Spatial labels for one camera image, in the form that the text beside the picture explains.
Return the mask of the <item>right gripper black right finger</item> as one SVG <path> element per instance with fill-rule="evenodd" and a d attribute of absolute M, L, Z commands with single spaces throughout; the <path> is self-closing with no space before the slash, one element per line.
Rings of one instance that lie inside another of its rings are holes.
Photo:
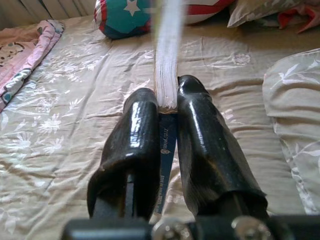
<path fill-rule="evenodd" d="M 209 92 L 192 75 L 178 83 L 178 158 L 187 208 L 194 216 L 265 217 L 266 196 Z"/>

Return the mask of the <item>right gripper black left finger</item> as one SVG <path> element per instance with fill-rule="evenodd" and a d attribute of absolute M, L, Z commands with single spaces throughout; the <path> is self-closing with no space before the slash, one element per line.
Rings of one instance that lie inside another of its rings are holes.
<path fill-rule="evenodd" d="M 148 220 L 160 187 L 160 127 L 158 103 L 149 88 L 134 91 L 123 105 L 123 113 L 108 136 L 100 165 L 87 187 L 87 209 L 91 218 L 121 216 L 125 184 L 133 176 L 135 214 Z"/>

